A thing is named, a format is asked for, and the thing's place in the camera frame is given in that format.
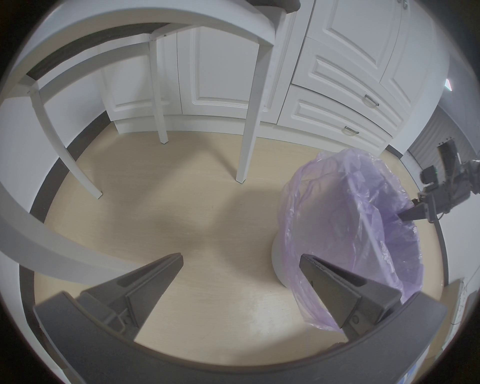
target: trash bag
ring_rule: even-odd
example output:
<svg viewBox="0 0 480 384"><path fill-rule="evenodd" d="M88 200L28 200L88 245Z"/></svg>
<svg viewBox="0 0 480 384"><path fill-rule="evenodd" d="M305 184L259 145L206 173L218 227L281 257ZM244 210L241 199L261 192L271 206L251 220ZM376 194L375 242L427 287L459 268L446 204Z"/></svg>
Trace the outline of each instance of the trash bag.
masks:
<svg viewBox="0 0 480 384"><path fill-rule="evenodd" d="M423 282L420 240L397 214L413 206L385 163L360 149L321 152L283 188L278 211L283 273L305 321L339 331L300 271L304 253L402 292Z"/></svg>

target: white wooden chair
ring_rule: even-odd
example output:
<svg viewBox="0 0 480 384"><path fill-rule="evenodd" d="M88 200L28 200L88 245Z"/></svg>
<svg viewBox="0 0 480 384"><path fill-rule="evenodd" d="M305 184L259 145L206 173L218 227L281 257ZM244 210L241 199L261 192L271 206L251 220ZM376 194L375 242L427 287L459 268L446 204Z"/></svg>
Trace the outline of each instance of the white wooden chair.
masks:
<svg viewBox="0 0 480 384"><path fill-rule="evenodd" d="M285 10L254 7L252 3L283 3L290 0L67 0L37 27L21 50L0 90L0 103L8 95L29 95L45 135L67 168L96 198L102 192L80 170L66 150L45 111L55 94L106 65L139 55L149 55L156 69L155 40L191 26L207 26L258 42L260 47L253 77L250 102L236 180L246 178L260 113L264 106L265 84L272 63L275 37L283 26ZM46 73L86 48L111 39L150 31L150 41L112 49L66 70L39 88L39 73ZM168 141L156 70L151 70L152 100L160 141ZM98 284L138 267L84 248L48 230L24 211L0 185L0 251L19 264L43 274Z"/></svg>
<svg viewBox="0 0 480 384"><path fill-rule="evenodd" d="M253 3L269 3L251 0ZM11 73L10 79L24 86L29 84L29 95L38 121L54 150L69 171L96 198L102 192L77 166L61 142L45 110L45 104L58 92L107 65L128 58L147 55L150 59L151 96L156 127L161 143L168 142L167 129L161 104L161 89L157 73L156 40L177 31L196 26L208 26L227 31L259 43L252 90L245 121L240 160L236 180L243 183L255 145L256 131L265 104L269 71L274 63L276 36L284 27L286 12L272 6L254 7L244 0L141 0L134 3L116 0L67 1L60 5L34 32ZM152 26L159 26L151 31ZM39 73L60 64L86 48L111 39L150 32L148 42L112 49L69 68L39 88ZM28 77L36 74L35 79Z"/></svg>

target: white drawer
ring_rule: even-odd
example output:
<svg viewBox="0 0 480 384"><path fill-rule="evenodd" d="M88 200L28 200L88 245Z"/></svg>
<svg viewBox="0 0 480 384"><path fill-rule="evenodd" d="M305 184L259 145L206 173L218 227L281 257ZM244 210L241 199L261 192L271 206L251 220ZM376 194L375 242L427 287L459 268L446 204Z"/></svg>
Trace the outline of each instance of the white drawer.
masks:
<svg viewBox="0 0 480 384"><path fill-rule="evenodd" d="M394 97L372 77L333 49L308 37L303 44L293 84L345 104L392 136L408 117Z"/></svg>
<svg viewBox="0 0 480 384"><path fill-rule="evenodd" d="M392 140L387 132L361 114L295 85L288 89L278 125L327 137L376 156Z"/></svg>

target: drawer handle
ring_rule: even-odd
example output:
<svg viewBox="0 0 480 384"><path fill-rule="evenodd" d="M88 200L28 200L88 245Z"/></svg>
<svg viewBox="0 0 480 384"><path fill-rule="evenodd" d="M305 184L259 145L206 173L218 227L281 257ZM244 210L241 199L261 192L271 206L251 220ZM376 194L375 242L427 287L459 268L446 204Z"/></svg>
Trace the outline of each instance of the drawer handle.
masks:
<svg viewBox="0 0 480 384"><path fill-rule="evenodd" d="M368 95L365 95L364 98L370 100L372 103L375 104L376 107L378 107L380 104L378 104L375 100L373 100L370 96Z"/></svg>
<svg viewBox="0 0 480 384"><path fill-rule="evenodd" d="M350 127L347 126L347 125L344 127L344 129L346 129L347 131L352 132L352 133L354 133L354 134L356 134L356 135L358 135L358 134L360 133L360 132L358 132L358 131L350 128Z"/></svg>

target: wooden floor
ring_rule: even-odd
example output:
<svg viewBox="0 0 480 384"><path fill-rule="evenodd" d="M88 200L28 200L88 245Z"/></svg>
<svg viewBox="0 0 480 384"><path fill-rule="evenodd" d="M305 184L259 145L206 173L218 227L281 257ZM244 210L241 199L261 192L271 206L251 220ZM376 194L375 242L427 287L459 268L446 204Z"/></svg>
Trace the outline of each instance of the wooden floor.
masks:
<svg viewBox="0 0 480 384"><path fill-rule="evenodd" d="M69 174L45 224L86 247L148 263L181 252L184 267L154 308L136 342L184 359L260 365L306 357L340 333L304 323L291 292L273 271L282 186L318 150L257 139L244 184L235 181L241 136L169 132L119 135L108 126L79 166L99 187L96 200ZM407 192L418 189L401 162L382 159ZM433 225L419 222L423 291L440 298L442 260ZM86 286L35 275L36 301Z"/></svg>

